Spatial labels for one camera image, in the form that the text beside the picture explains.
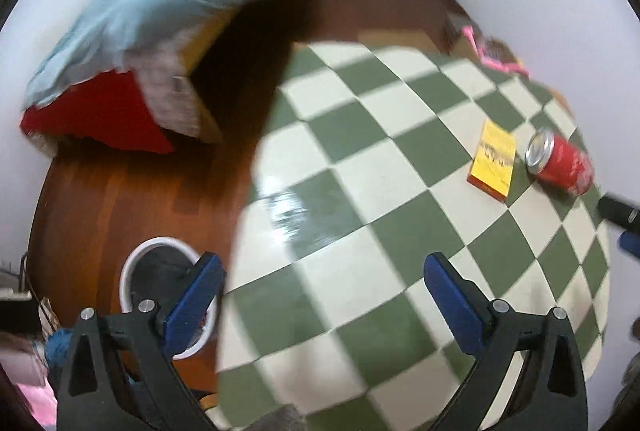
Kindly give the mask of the red bed sheet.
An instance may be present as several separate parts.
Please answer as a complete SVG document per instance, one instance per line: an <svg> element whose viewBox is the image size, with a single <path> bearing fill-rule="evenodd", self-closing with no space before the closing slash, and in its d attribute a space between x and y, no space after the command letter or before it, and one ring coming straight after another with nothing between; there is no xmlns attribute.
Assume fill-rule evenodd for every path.
<svg viewBox="0 0 640 431"><path fill-rule="evenodd" d="M26 109L26 135L92 138L119 150L169 154L174 145L156 124L134 74L102 72L43 107Z"/></svg>

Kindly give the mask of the pink fleece blanket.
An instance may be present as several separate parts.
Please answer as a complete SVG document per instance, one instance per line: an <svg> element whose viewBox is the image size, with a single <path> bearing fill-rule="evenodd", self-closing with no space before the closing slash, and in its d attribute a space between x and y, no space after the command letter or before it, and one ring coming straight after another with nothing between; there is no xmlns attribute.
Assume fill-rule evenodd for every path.
<svg viewBox="0 0 640 431"><path fill-rule="evenodd" d="M1 333L1 367L36 422L55 430L58 402L48 381L43 343Z"/></svg>

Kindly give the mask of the white round trash bin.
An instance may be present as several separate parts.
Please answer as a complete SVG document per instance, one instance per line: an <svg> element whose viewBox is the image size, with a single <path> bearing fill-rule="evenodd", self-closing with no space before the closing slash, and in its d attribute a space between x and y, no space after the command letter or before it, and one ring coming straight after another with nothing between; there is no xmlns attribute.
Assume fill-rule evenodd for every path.
<svg viewBox="0 0 640 431"><path fill-rule="evenodd" d="M120 310L130 313L139 307L158 307L162 336L162 307L169 301L178 281L189 273L201 255L183 241L172 237L146 240L126 258L119 275ZM191 356L171 356L177 361Z"/></svg>

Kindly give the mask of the blue jacket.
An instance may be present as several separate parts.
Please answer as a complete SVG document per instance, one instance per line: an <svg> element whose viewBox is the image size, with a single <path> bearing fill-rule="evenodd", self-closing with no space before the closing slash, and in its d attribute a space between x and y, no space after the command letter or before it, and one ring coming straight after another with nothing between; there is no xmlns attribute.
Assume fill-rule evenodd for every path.
<svg viewBox="0 0 640 431"><path fill-rule="evenodd" d="M50 369L64 367L72 336L72 329L61 328L52 333L47 339L44 347L44 356L46 356L47 365Z"/></svg>

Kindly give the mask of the yellow box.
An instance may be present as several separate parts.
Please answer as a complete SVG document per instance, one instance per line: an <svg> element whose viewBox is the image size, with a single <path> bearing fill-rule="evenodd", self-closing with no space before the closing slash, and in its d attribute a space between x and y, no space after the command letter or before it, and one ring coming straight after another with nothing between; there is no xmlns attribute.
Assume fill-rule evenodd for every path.
<svg viewBox="0 0 640 431"><path fill-rule="evenodd" d="M505 202L511 188L515 155L515 138L487 119L466 181Z"/></svg>

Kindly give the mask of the patterned grey mattress cover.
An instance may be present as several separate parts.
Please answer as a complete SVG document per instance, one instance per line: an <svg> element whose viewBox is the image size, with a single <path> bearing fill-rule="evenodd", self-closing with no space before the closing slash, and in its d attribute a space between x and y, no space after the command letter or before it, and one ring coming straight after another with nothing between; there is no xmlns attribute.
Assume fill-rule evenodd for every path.
<svg viewBox="0 0 640 431"><path fill-rule="evenodd" d="M180 55L171 47L132 53L129 65L146 107L165 130L198 137L200 106Z"/></svg>

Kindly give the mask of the red cola can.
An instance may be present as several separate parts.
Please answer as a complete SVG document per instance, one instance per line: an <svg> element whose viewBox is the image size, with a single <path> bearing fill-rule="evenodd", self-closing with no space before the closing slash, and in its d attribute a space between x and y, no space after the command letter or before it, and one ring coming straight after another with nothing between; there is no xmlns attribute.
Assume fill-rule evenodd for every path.
<svg viewBox="0 0 640 431"><path fill-rule="evenodd" d="M593 165L585 151L551 128L540 128L525 151L529 174L573 196L584 195L593 183Z"/></svg>

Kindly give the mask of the green white checkered tablecloth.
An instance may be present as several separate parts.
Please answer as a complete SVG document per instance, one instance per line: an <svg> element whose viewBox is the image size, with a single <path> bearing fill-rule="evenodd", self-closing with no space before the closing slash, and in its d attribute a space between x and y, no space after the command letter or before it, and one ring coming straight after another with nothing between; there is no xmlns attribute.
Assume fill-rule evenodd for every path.
<svg viewBox="0 0 640 431"><path fill-rule="evenodd" d="M424 429L472 365L431 295L434 251L515 310L563 307L593 373L608 319L597 189L562 197L514 170L498 201L466 176L486 121L525 147L573 143L542 85L409 47L293 54L260 143L218 340L217 425L292 404L314 430Z"/></svg>

